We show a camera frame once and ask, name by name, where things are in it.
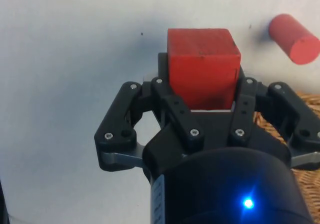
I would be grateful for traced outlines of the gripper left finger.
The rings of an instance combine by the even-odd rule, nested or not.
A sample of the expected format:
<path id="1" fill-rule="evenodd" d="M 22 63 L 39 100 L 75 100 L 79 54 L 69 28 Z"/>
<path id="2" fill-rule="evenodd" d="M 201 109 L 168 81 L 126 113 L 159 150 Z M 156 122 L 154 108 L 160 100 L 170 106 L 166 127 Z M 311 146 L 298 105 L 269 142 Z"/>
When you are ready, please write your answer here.
<path id="1" fill-rule="evenodd" d="M 157 56 L 158 75 L 142 84 L 124 83 L 99 125 L 94 142 L 104 171 L 134 167 L 159 171 L 184 154 L 203 149 L 203 129 L 169 83 L 169 55 Z M 145 146 L 137 141 L 135 125 L 153 112 L 160 131 Z"/>

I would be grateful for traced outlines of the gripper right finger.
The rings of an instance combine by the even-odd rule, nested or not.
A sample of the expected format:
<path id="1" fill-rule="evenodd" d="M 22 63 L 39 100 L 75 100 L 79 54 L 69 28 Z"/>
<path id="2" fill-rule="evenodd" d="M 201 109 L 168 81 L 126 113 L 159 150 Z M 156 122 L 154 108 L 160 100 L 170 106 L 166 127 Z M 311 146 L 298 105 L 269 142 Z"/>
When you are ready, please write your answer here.
<path id="1" fill-rule="evenodd" d="M 265 86 L 240 71 L 229 128 L 230 145 L 248 147 L 255 129 L 254 114 L 261 113 L 286 142 L 291 167 L 320 168 L 320 118 L 281 81 Z"/>

